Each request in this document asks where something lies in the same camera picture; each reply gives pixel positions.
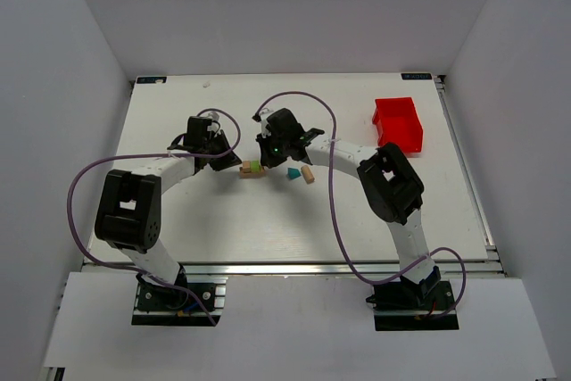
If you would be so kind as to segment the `teal wooden triangle block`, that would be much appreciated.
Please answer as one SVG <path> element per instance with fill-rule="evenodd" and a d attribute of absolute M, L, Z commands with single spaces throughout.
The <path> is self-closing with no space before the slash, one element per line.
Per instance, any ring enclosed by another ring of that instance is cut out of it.
<path fill-rule="evenodd" d="M 296 168 L 288 168 L 287 169 L 287 177 L 290 180 L 296 179 L 301 176 L 301 172 Z"/>

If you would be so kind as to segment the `natural wooden arch block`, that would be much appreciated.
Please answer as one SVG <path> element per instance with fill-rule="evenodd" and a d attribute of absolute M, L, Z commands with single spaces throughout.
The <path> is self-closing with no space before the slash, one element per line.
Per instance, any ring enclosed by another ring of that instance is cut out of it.
<path fill-rule="evenodd" d="M 302 173 L 303 179 L 305 180 L 305 182 L 307 184 L 312 184 L 315 182 L 315 177 L 314 177 L 309 166 L 307 166 L 307 165 L 302 166 L 301 167 L 301 173 Z"/>

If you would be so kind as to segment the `green wooden cube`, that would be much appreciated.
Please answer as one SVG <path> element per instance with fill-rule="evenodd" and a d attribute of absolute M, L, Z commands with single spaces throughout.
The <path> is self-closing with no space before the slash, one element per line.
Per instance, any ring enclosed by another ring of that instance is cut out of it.
<path fill-rule="evenodd" d="M 251 171 L 252 172 L 259 172 L 261 170 L 261 165 L 259 162 L 252 161 L 251 162 Z"/>

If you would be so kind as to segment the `long natural wooden block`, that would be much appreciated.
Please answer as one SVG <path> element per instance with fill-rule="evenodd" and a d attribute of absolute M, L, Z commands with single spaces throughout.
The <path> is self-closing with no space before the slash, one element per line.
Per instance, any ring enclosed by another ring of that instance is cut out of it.
<path fill-rule="evenodd" d="M 238 172 L 240 178 L 262 178 L 266 173 L 267 171 L 265 169 L 261 169 L 259 171 L 244 171 L 243 168 Z"/>

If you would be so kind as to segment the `red plastic bin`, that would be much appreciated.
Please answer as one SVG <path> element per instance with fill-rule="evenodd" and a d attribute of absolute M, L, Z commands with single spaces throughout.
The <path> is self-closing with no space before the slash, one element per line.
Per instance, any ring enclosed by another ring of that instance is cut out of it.
<path fill-rule="evenodd" d="M 411 97 L 376 99 L 372 124 L 378 146 L 394 143 L 404 153 L 422 152 L 424 130 Z"/>

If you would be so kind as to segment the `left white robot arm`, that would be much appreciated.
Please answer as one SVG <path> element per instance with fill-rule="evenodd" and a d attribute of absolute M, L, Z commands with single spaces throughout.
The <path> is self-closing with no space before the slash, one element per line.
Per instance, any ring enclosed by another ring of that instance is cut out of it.
<path fill-rule="evenodd" d="M 222 113 L 208 109 L 189 117 L 186 132 L 173 139 L 166 154 L 134 170 L 110 170 L 105 177 L 95 236 L 156 285 L 182 286 L 183 276 L 160 240 L 163 194 L 206 167 L 220 171 L 241 163 L 219 124 Z"/>

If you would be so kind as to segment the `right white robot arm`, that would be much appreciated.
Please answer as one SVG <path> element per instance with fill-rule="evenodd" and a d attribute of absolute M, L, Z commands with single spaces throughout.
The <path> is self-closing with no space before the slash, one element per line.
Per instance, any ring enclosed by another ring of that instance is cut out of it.
<path fill-rule="evenodd" d="M 327 167 L 329 192 L 333 191 L 336 171 L 359 180 L 368 206 L 389 228 L 399 258 L 401 283 L 419 300 L 426 299 L 441 276 L 421 223 L 424 185 L 400 147 L 393 143 L 381 147 L 356 145 L 318 128 L 306 130 L 286 108 L 262 108 L 253 119 L 261 124 L 256 142 L 263 166 L 271 169 L 291 159 Z"/>

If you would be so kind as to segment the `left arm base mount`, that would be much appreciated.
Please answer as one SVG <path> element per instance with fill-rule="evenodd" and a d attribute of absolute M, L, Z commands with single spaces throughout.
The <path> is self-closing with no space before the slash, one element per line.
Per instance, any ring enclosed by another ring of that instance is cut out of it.
<path fill-rule="evenodd" d="M 132 326 L 142 327 L 214 327 L 224 308 L 226 281 L 188 281 L 188 288 L 198 301 L 184 292 L 174 291 L 144 279 L 138 279 L 131 318 Z"/>

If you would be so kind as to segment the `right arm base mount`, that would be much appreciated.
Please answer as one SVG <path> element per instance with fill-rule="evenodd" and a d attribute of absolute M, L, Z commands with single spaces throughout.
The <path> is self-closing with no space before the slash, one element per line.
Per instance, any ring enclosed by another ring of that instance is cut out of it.
<path fill-rule="evenodd" d="M 445 313 L 455 302 L 449 281 L 441 281 L 422 303 L 400 282 L 374 286 L 365 302 L 373 310 L 377 332 L 459 330 L 456 311 Z"/>

